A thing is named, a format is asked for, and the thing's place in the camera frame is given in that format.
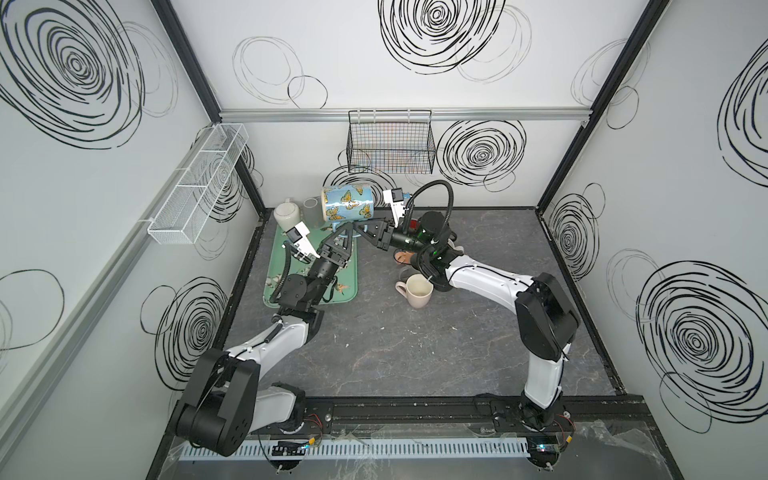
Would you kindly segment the pink mug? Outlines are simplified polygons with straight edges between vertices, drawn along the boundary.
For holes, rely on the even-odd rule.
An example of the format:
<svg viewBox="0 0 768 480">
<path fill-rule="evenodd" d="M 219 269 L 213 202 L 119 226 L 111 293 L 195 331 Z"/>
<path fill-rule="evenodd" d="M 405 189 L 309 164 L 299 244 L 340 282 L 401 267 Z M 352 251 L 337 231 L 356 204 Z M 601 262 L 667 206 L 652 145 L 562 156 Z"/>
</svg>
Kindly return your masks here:
<svg viewBox="0 0 768 480">
<path fill-rule="evenodd" d="M 414 274 L 406 281 L 398 281 L 395 289 L 412 308 L 421 309 L 431 300 L 434 285 L 422 274 Z"/>
</svg>

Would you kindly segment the blue butterfly mug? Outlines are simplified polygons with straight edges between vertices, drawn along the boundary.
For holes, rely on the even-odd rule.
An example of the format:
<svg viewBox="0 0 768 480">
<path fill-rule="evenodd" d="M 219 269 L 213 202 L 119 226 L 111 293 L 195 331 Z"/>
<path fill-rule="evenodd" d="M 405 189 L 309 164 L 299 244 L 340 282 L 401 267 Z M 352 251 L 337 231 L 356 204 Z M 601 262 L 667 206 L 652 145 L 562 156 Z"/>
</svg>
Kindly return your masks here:
<svg viewBox="0 0 768 480">
<path fill-rule="evenodd" d="M 372 219 L 375 197 L 369 183 L 324 187 L 321 193 L 323 219 L 329 224 Z"/>
</svg>

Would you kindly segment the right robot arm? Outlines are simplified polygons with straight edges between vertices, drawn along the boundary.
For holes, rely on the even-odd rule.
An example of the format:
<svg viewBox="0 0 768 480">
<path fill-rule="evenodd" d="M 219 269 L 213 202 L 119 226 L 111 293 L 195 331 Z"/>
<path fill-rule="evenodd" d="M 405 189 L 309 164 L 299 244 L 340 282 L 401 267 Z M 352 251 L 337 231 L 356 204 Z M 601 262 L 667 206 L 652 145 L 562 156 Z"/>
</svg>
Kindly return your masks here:
<svg viewBox="0 0 768 480">
<path fill-rule="evenodd" d="M 446 217 L 435 211 L 418 220 L 397 223 L 372 218 L 353 223 L 354 231 L 381 250 L 413 254 L 410 265 L 440 291 L 466 290 L 512 312 L 528 351 L 528 373 L 520 396 L 520 418 L 526 428 L 542 431 L 558 415 L 564 365 L 579 314 L 560 282 L 549 273 L 515 274 L 473 259 L 455 244 Z"/>
</svg>

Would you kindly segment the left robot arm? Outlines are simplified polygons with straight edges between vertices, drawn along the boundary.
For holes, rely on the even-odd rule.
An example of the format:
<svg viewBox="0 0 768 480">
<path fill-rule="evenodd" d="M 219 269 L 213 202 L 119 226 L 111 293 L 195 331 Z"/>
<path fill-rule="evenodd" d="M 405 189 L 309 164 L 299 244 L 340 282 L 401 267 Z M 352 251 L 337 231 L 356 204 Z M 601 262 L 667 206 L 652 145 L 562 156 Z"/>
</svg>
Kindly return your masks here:
<svg viewBox="0 0 768 480">
<path fill-rule="evenodd" d="M 265 427 L 288 434 L 303 428 L 305 392 L 285 383 L 263 388 L 260 381 L 319 331 L 324 313 L 318 306 L 349 263 L 353 225 L 343 223 L 313 246 L 306 226 L 298 224 L 288 231 L 283 248 L 283 271 L 270 297 L 278 310 L 270 327 L 238 346 L 201 355 L 171 414 L 170 434 L 229 456 Z"/>
</svg>

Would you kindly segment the tall grey mug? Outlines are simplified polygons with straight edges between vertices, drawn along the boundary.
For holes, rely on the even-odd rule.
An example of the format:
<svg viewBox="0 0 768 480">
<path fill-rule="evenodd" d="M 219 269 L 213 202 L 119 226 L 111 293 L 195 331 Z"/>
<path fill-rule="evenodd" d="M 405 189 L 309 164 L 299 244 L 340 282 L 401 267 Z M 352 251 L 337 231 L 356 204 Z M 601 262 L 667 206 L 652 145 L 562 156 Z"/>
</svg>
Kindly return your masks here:
<svg viewBox="0 0 768 480">
<path fill-rule="evenodd" d="M 418 274 L 419 271 L 412 266 L 403 266 L 398 272 L 398 280 L 406 283 L 412 276 Z"/>
</svg>

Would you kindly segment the small grey mug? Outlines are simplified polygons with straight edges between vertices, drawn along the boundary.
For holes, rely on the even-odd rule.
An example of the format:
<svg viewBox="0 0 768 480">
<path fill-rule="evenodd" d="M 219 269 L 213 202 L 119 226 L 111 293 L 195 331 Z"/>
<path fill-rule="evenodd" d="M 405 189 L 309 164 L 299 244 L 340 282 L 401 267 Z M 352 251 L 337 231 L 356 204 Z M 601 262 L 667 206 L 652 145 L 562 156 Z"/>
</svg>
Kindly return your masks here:
<svg viewBox="0 0 768 480">
<path fill-rule="evenodd" d="M 319 197 L 310 197 L 301 205 L 303 221 L 309 229 L 318 229 L 325 223 L 322 203 Z"/>
</svg>

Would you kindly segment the beige and salmon mug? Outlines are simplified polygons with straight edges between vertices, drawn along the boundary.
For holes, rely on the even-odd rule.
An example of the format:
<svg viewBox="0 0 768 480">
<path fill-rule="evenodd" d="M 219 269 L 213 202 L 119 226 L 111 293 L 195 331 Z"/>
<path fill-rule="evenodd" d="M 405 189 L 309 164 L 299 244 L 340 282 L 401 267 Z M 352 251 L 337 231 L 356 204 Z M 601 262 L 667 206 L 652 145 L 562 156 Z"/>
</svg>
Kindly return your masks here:
<svg viewBox="0 0 768 480">
<path fill-rule="evenodd" d="M 400 265 L 411 265 L 416 260 L 416 256 L 415 252 L 396 251 L 394 259 Z"/>
</svg>

